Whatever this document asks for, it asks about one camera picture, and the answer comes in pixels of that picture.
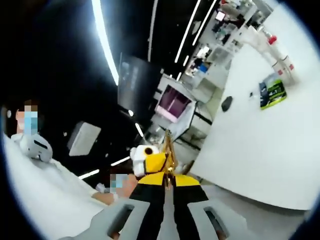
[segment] black screen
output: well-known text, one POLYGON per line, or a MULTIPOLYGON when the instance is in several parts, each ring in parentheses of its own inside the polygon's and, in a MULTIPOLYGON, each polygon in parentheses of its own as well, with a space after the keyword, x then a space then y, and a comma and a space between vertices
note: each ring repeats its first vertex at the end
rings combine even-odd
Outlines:
POLYGON ((121 55, 119 66, 118 104, 143 120, 162 77, 162 68, 134 56, 121 55))

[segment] face mask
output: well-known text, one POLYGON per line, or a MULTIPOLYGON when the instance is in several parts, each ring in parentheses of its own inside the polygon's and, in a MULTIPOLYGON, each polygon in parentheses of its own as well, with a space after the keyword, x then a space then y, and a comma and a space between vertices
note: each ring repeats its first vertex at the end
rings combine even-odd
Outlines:
POLYGON ((36 134, 38 132, 38 112, 24 112, 24 131, 25 134, 36 134))

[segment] led light strip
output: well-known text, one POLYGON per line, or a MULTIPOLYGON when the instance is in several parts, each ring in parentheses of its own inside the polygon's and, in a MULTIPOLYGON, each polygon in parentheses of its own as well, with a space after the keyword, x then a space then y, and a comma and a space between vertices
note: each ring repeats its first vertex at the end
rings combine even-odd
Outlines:
POLYGON ((198 0, 197 3, 196 3, 196 5, 195 5, 195 8, 194 8, 193 13, 192 13, 192 15, 191 15, 191 18, 190 18, 190 20, 189 20, 188 26, 186 27, 185 33, 184 33, 184 35, 183 35, 183 38, 182 38, 182 41, 181 41, 179 50, 178 50, 178 52, 177 52, 177 54, 176 54, 176 57, 175 57, 175 60, 174 60, 175 63, 178 62, 178 59, 179 59, 179 56, 180 56, 182 47, 183 47, 183 45, 184 45, 184 43, 185 43, 186 37, 187 37, 187 35, 188 35, 189 29, 190 29, 190 26, 191 26, 191 23, 192 23, 192 21, 194 20, 194 17, 195 17, 195 14, 196 14, 196 11, 197 11, 197 9, 198 9, 198 7, 199 7, 200 2, 201 2, 201 0, 198 0))
POLYGON ((178 77, 176 78, 177 81, 179 81, 180 77, 181 77, 181 72, 179 72, 178 77))
POLYGON ((154 35, 154 27, 155 27, 155 19, 156 19, 158 1, 159 0, 154 0, 154 2, 153 2, 151 26, 150 26, 150 34, 149 34, 148 62, 151 62, 152 37, 154 35))
POLYGON ((188 59, 189 59, 189 55, 185 57, 185 60, 184 60, 184 62, 183 62, 183 66, 185 66, 185 65, 187 64, 188 59))
POLYGON ((104 16, 102 14, 102 9, 101 9, 101 2, 100 2, 100 0, 91 0, 91 1, 92 1, 93 14, 94 14, 94 19, 95 19, 95 26, 96 26, 96 29, 98 32, 100 43, 102 45, 104 56, 105 56, 106 61, 109 65, 109 68, 110 68, 113 80, 115 82, 115 85, 118 86, 119 75, 118 75, 115 61, 112 57, 110 45, 108 42, 107 31, 106 31, 105 22, 104 22, 104 16))
POLYGON ((140 134, 140 136, 143 138, 144 137, 144 133, 142 132, 140 125, 138 123, 135 124, 136 129, 138 130, 138 133, 140 134))
POLYGON ((199 31, 198 31, 198 33, 196 34, 196 36, 195 36, 195 38, 194 38, 194 40, 193 40, 192 46, 194 46, 194 45, 196 44, 197 39, 198 39, 198 37, 200 36, 200 33, 201 33, 202 29, 204 28, 204 26, 205 26, 205 24, 206 24, 206 21, 207 21, 209 15, 210 15, 212 9, 214 8, 214 5, 216 4, 216 1, 217 1, 217 0, 214 0, 214 1, 213 1, 213 3, 211 4, 211 6, 210 6, 210 8, 209 8, 209 11, 208 11, 207 14, 205 15, 205 18, 204 18, 204 20, 203 20, 203 22, 202 22, 202 24, 201 24, 201 27, 199 28, 199 31))
POLYGON ((125 161, 127 161, 127 160, 129 160, 129 159, 130 159, 130 157, 127 156, 127 157, 125 157, 125 158, 123 158, 123 159, 121 159, 121 160, 119 160, 119 161, 116 161, 116 162, 112 163, 111 166, 113 167, 113 166, 118 165, 118 164, 120 164, 120 163, 123 163, 123 162, 125 162, 125 161))
POLYGON ((90 176, 92 176, 92 175, 97 174, 99 171, 100 171, 100 170, 99 170, 99 169, 97 169, 97 170, 94 170, 94 171, 88 172, 88 173, 86 173, 86 174, 83 174, 83 175, 79 176, 79 179, 85 179, 85 178, 88 178, 88 177, 90 177, 90 176))

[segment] yellow and black robot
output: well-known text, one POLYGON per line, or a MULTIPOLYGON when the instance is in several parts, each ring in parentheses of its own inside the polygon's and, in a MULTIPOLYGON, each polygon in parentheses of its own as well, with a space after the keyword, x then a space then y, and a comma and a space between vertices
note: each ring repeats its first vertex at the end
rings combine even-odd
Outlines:
MULTIPOLYGON (((164 203, 166 189, 173 188, 174 221, 181 240, 200 240, 195 221, 188 208, 189 203, 207 201, 208 197, 200 183, 191 176, 176 174, 176 156, 171 141, 171 134, 165 132, 162 152, 156 147, 143 146, 145 155, 140 164, 140 172, 144 172, 133 190, 130 199, 148 202, 150 206, 142 221, 139 240, 156 240, 164 219, 164 203)), ((139 157, 132 159, 139 162, 139 157)))

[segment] white counter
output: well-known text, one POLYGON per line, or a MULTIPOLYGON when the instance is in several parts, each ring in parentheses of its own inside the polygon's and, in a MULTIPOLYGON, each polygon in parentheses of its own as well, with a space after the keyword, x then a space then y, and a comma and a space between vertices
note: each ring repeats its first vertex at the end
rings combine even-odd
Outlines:
POLYGON ((265 21, 292 59, 300 84, 287 99, 260 110, 258 83, 272 68, 250 46, 234 57, 219 108, 191 169, 216 185, 266 204, 308 210, 320 192, 320 59, 296 21, 278 6, 265 21))

